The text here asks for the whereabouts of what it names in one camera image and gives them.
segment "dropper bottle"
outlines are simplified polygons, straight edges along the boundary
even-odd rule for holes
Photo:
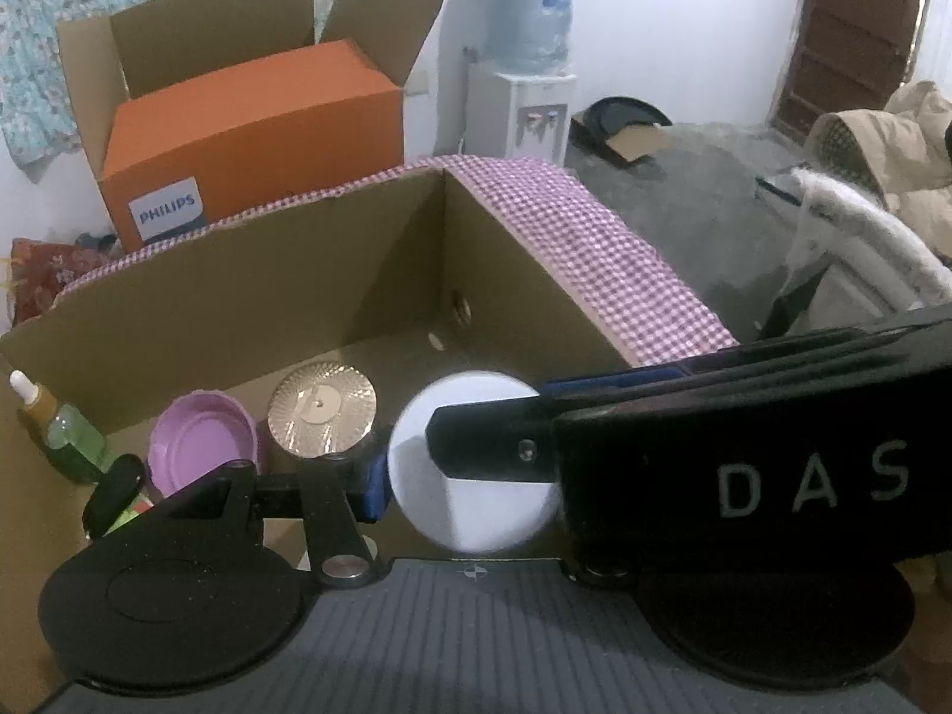
[[[60,405],[42,383],[32,383],[14,370],[10,386],[23,401],[23,411],[36,425],[54,467],[80,484],[97,483],[115,461],[106,438],[68,402]]]

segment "open cardboard box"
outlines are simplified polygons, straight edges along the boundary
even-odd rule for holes
[[[385,424],[458,369],[539,384],[628,367],[607,327],[440,169],[214,228],[64,297],[3,336],[0,352],[138,454],[176,396],[228,390],[263,418],[284,372],[310,358],[365,372]],[[36,605],[46,577],[85,544],[89,489],[49,465],[6,384],[0,427],[0,703],[20,712],[62,682]],[[395,505],[368,533],[387,559],[447,555]],[[298,529],[268,536],[297,562]],[[555,528],[522,554],[563,552]]]
[[[57,25],[127,252],[403,164],[403,85],[444,0],[150,0]]]

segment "wooden door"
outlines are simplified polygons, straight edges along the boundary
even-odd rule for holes
[[[774,126],[803,140],[823,113],[882,109],[906,79],[922,0],[805,0]]]

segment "purple plastic lid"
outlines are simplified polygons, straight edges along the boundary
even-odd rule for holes
[[[241,403],[222,392],[179,397],[149,437],[152,484],[165,497],[237,459],[258,465],[258,435]]]

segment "water bottle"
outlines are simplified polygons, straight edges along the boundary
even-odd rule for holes
[[[489,0],[487,59],[503,72],[554,75],[568,68],[572,0]]]

